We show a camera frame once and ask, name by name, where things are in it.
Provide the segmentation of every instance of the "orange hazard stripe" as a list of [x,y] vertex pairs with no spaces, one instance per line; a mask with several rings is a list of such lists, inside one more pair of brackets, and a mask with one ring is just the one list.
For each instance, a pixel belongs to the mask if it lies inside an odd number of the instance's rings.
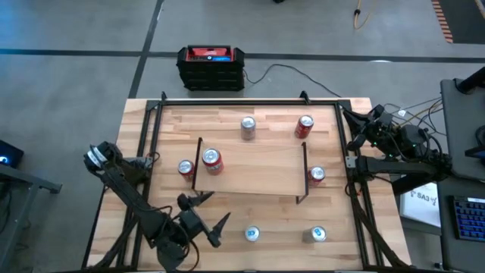
[[443,13],[443,9],[441,8],[440,1],[432,0],[431,3],[433,4],[434,12],[436,13],[436,17],[438,18],[438,23],[440,23],[441,31],[445,36],[445,41],[453,42],[453,35],[452,32],[449,30],[448,22],[446,22],[445,14]]

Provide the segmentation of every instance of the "can lid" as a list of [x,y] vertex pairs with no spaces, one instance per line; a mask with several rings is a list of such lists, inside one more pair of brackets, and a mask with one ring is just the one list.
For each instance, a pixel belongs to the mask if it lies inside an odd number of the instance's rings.
[[254,127],[256,125],[256,121],[252,117],[245,117],[245,118],[242,119],[241,125],[245,128],[251,128],[251,127]]
[[322,167],[313,167],[310,171],[311,176],[314,179],[324,179],[325,178],[325,170]]
[[188,174],[192,169],[192,162],[189,160],[184,159],[179,163],[179,172],[181,174]]
[[219,151],[212,148],[206,149],[204,151],[204,155],[202,156],[202,160],[205,163],[209,163],[209,164],[215,163],[218,159],[219,159]]
[[303,126],[310,127],[313,125],[313,118],[309,115],[304,115],[300,118],[300,122]]
[[246,230],[246,239],[256,241],[259,237],[259,228],[255,226],[248,227]]
[[321,226],[316,226],[311,229],[311,235],[316,241],[325,241],[327,239],[327,232]]

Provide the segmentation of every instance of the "wooden board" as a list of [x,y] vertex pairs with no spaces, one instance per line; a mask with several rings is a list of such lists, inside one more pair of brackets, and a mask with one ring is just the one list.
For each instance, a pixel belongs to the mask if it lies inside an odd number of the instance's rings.
[[[351,99],[352,109],[367,113],[369,99]],[[131,99],[125,106],[117,145],[124,156],[135,156],[139,132],[145,111],[145,99]],[[232,212],[222,233],[222,246],[214,249],[204,235],[195,242],[200,249],[200,263],[196,270],[359,270],[360,254],[356,241],[354,218],[350,200],[344,193],[346,174],[340,150],[336,117],[327,106],[174,106],[164,107],[157,151],[161,159],[155,163],[149,202],[153,206],[177,207],[180,193],[193,194],[190,184],[177,173],[182,158],[195,158],[197,139],[241,143],[239,121],[247,115],[255,116],[260,144],[299,145],[292,138],[295,120],[311,114],[315,126],[307,139],[308,165],[325,165],[327,178],[300,205],[290,196],[216,193],[196,210],[209,227],[227,212]],[[349,140],[349,129],[346,128]],[[148,151],[151,129],[145,152]],[[375,156],[379,151],[368,143],[362,154]],[[369,183],[377,229],[391,249],[404,262],[410,263],[401,221],[392,187],[384,181]],[[126,206],[110,190],[105,194],[95,229],[88,265],[99,261],[122,230]],[[255,224],[261,229],[257,243],[245,240],[244,229]],[[301,242],[302,231],[320,224],[327,229],[327,241],[319,244]],[[374,253],[365,232],[371,263]],[[131,260],[131,248],[127,261]],[[180,269],[187,270],[195,262],[192,251]],[[156,252],[143,241],[139,269],[162,270]]]
[[[303,146],[253,142],[255,140],[236,144],[202,141],[196,190],[304,196]],[[224,170],[219,175],[210,175],[202,162],[202,154],[208,148],[216,148],[222,155]]]

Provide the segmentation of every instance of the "red battery box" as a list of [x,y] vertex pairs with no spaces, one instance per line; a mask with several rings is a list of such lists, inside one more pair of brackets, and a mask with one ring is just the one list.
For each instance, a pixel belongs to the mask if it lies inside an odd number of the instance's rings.
[[240,91],[244,88],[244,52],[228,45],[189,45],[178,52],[177,66],[191,91]]

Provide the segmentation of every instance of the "keyboard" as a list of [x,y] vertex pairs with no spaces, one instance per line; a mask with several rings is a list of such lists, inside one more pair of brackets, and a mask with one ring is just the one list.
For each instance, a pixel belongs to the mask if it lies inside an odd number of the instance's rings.
[[485,242],[485,199],[454,196],[456,238]]

